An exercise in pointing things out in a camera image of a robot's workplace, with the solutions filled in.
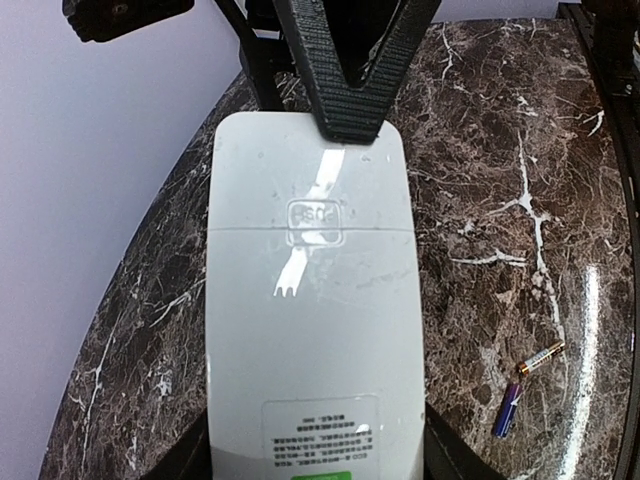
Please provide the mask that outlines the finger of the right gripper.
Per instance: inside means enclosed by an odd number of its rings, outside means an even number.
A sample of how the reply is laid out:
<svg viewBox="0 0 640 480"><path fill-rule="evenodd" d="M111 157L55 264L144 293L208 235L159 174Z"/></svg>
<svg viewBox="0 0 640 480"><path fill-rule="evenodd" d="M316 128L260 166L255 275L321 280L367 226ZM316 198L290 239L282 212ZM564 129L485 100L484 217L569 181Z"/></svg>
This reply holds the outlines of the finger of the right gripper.
<svg viewBox="0 0 640 480"><path fill-rule="evenodd" d="M240 41L239 58L243 72L250 83L260 110L283 111L270 56L247 22L240 7L232 0L215 0Z"/></svg>
<svg viewBox="0 0 640 480"><path fill-rule="evenodd" d="M438 1L276 1L321 135L372 143Z"/></svg>

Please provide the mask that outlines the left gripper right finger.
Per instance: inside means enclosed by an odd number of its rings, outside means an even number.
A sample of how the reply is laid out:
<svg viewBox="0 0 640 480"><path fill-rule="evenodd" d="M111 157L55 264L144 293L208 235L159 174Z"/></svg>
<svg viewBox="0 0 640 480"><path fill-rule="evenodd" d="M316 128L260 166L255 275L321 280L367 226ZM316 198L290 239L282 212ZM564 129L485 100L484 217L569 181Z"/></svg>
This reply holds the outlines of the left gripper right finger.
<svg viewBox="0 0 640 480"><path fill-rule="evenodd" d="M495 471L454 432L429 404L425 404L423 433L426 479L489 480Z"/></svg>

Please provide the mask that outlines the white remote control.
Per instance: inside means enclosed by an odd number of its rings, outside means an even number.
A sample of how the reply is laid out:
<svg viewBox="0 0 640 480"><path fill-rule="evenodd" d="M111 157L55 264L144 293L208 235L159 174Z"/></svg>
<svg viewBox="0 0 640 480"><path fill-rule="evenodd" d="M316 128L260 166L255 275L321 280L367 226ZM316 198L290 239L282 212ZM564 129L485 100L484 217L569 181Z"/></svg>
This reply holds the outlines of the white remote control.
<svg viewBox="0 0 640 480"><path fill-rule="evenodd" d="M217 479L420 479L425 374L403 143L307 113L216 129L207 414Z"/></svg>

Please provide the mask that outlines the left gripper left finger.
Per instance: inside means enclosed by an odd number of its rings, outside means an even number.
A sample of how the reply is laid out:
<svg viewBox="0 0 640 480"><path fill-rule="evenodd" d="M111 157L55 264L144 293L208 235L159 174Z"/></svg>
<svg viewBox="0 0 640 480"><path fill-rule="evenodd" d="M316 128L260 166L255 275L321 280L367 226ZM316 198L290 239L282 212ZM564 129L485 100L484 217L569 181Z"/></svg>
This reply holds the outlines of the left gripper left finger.
<svg viewBox="0 0 640 480"><path fill-rule="evenodd" d="M193 424L167 454L167 461L167 479L210 479L207 425Z"/></svg>

